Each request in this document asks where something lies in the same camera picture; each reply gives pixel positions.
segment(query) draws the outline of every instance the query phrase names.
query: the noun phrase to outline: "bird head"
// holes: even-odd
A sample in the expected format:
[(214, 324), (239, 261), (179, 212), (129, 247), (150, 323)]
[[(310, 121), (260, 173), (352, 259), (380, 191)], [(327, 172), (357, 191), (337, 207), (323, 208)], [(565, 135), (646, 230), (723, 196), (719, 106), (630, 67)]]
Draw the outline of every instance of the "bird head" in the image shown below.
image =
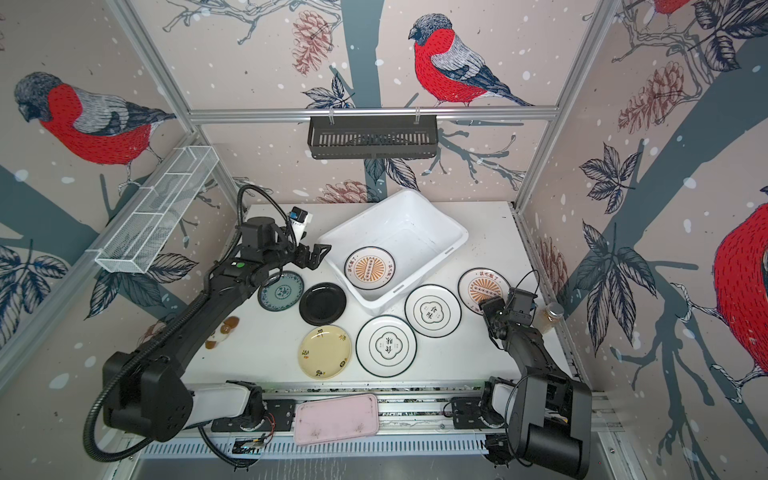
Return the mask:
[(51, 109), (48, 108), (48, 93), (61, 85), (61, 80), (43, 71), (36, 71), (22, 78), (16, 84), (13, 95), (18, 104), (18, 111), (26, 121), (39, 118), (51, 121)]
[(430, 13), (423, 15), (419, 18), (419, 20), (416, 20), (416, 23), (413, 24), (413, 28), (411, 28), (411, 33), (408, 35), (408, 39), (415, 40), (420, 47), (423, 47), (427, 40), (429, 40), (429, 37), (441, 28), (453, 28), (453, 25), (451, 24), (451, 21), (448, 20), (448, 17), (442, 13)]

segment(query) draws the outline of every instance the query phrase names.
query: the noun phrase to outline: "white table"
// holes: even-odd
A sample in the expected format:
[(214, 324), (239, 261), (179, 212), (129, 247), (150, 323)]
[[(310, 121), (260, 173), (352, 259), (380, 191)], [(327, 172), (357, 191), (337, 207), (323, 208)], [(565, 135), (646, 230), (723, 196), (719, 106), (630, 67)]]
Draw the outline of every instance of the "white table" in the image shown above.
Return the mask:
[[(485, 266), (498, 271), (514, 286), (530, 269), (520, 234), (506, 202), (445, 202), (434, 204), (456, 219), (469, 231), (469, 240), (452, 254), (442, 268), (423, 283), (443, 285), (456, 293), (459, 277), (471, 268)], [(372, 204), (307, 204), (304, 210), (314, 214), (307, 227), (306, 245), (312, 246), (323, 233), (371, 207)], [(283, 205), (288, 212), (293, 205)], [(253, 205), (247, 217), (280, 215), (266, 204)], [(304, 279), (305, 289), (320, 282), (341, 284), (331, 269), (323, 264), (317, 270), (301, 270), (292, 265)], [(535, 275), (529, 275), (521, 288), (533, 291)], [(407, 294), (385, 313), (405, 318)], [(381, 379), (365, 371), (353, 355), (352, 361), (336, 377), (318, 382), (299, 368), (298, 348), (304, 336), (313, 329), (299, 315), (298, 303), (278, 313), (261, 307), (257, 295), (235, 309), (240, 324), (229, 338), (214, 349), (202, 347), (187, 367), (185, 383), (223, 382), (236, 379), (256, 382), (265, 388), (389, 388), (476, 386), (489, 376), (519, 379), (520, 372), (506, 352), (491, 345), (488, 331), (480, 315), (462, 304), (462, 321), (448, 336), (439, 339), (416, 334), (418, 350), (413, 364), (405, 372)], [(344, 314), (333, 325), (356, 338), (370, 319), (352, 295), (347, 293)], [(545, 346), (564, 372), (570, 372), (557, 334), (544, 335)]]

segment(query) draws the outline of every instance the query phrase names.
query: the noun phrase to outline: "teal plate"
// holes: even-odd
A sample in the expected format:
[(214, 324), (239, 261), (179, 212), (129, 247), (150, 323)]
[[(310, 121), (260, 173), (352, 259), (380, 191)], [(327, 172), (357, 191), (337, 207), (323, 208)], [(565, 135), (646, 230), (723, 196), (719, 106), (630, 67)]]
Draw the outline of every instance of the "teal plate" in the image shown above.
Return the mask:
[(304, 280), (298, 273), (283, 271), (280, 280), (259, 288), (259, 304), (270, 312), (282, 312), (292, 307), (304, 293)]

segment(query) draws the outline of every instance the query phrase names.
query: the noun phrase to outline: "pink case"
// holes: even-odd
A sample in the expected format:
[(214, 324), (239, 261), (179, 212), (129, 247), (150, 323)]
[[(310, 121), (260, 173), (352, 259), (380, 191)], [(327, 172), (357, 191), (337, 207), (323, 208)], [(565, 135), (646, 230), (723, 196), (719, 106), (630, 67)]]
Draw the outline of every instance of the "pink case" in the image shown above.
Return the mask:
[(294, 425), (297, 445), (375, 435), (379, 431), (379, 400), (369, 393), (305, 402), (296, 409)]

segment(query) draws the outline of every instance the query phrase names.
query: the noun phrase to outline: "black wire basket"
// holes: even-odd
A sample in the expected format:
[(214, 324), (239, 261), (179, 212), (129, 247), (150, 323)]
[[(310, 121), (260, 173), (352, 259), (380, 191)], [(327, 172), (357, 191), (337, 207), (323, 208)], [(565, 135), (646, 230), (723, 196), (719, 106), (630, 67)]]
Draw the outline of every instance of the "black wire basket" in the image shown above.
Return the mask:
[(437, 116), (312, 117), (307, 144), (318, 160), (432, 158), (437, 155)]

